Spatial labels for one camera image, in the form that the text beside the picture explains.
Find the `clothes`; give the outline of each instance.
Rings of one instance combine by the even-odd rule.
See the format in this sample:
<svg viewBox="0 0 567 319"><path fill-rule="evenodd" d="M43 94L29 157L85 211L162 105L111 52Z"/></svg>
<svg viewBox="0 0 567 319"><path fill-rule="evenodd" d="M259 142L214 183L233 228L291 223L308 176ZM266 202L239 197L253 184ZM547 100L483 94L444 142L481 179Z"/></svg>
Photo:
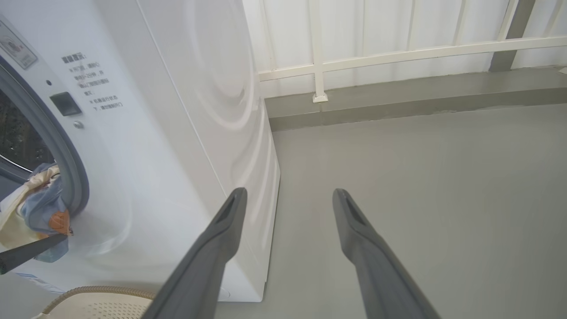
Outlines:
<svg viewBox="0 0 567 319"><path fill-rule="evenodd" d="M0 244L11 249L57 233L71 235L69 211L61 192L59 167L55 164L38 166L24 185L2 201L10 200L0 214ZM68 249L69 243L65 240L35 259L54 262Z"/></svg>

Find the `laundry basket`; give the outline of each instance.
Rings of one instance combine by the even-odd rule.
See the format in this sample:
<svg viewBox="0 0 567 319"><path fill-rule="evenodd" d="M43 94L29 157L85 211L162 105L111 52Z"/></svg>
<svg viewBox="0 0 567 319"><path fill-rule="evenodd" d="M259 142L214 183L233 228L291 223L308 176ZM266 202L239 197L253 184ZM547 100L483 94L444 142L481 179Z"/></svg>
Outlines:
<svg viewBox="0 0 567 319"><path fill-rule="evenodd" d="M155 294L113 286L67 291L33 319L139 319Z"/></svg>

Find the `white washing machine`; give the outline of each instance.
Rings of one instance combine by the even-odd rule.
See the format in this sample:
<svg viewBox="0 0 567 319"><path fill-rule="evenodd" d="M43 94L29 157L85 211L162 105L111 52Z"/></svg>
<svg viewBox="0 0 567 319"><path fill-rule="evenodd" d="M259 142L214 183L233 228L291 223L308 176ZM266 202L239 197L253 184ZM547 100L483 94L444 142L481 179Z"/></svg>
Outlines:
<svg viewBox="0 0 567 319"><path fill-rule="evenodd" d="M14 272L52 291L157 291L243 186L219 299L261 301L280 168L241 1L1 0L0 13L0 88L35 108L74 231L60 260Z"/></svg>

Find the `floor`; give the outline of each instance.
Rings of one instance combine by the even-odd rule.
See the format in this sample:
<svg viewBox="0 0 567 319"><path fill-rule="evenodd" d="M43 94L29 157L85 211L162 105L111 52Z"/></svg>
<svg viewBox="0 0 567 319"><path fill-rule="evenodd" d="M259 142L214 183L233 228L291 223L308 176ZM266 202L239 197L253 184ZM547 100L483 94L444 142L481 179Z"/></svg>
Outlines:
<svg viewBox="0 0 567 319"><path fill-rule="evenodd" d="M567 104L274 133L264 301L217 319L365 318L340 249L347 189L443 318L567 317Z"/></svg>

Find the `white railing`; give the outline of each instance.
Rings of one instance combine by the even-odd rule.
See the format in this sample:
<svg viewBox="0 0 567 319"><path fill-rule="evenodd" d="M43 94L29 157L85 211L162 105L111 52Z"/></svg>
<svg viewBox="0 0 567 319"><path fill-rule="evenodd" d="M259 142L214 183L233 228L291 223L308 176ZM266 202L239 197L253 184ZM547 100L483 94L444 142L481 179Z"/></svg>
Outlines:
<svg viewBox="0 0 567 319"><path fill-rule="evenodd" d="M268 44L268 52L270 54L270 71L260 72L260 81L268 81L273 79L296 77L299 75L315 75L315 95L313 96L313 102L325 102L327 101L327 95L324 91L323 84L323 72L361 68L363 66L387 64L394 62L403 61L413 61L422 60L426 58L436 58L436 57L448 57L448 56L459 56L465 54L475 54L475 53L488 53L488 52L498 52L498 51L514 51L523 49L536 49L536 48L549 48L549 47L561 47L567 46L567 36L554 36L551 37L550 34L557 24L558 15L563 6L564 0L556 0L555 7L549 18L545 31L542 37L524 37L520 39L509 39L506 40L506 35L512 18L514 17L514 12L516 11L516 6L518 5L518 0L509 0L508 7L506 9L506 14L502 21L502 26L496 41L472 43L472 44L461 44L461 38L463 33L464 21L467 16L468 2L471 0L461 0L461 7L459 10L459 17L457 20L457 25L455 29L455 35L453 37L452 45L418 49L415 50L413 47L414 36L415 36L415 17L416 12L420 9L420 0L412 0L412 12L410 17L410 25L408 31L408 42L406 51L402 52L389 52L381 53L376 55L367 56L366 55L366 38L367 38L367 27L366 27L366 3L368 0L364 0L364 14L362 22L362 57L352 57L337 61L323 61L323 45L321 38L321 19L319 16L319 0L308 0L309 1L309 16L311 22L311 44L313 47L313 64L310 65L299 65L292 66L290 68L277 69L274 59L274 50L272 46L272 40L270 38L270 32L268 30L268 23L266 19L264 0L260 0L261 3L261 14L264 22L264 28L266 30L266 43Z"/></svg>

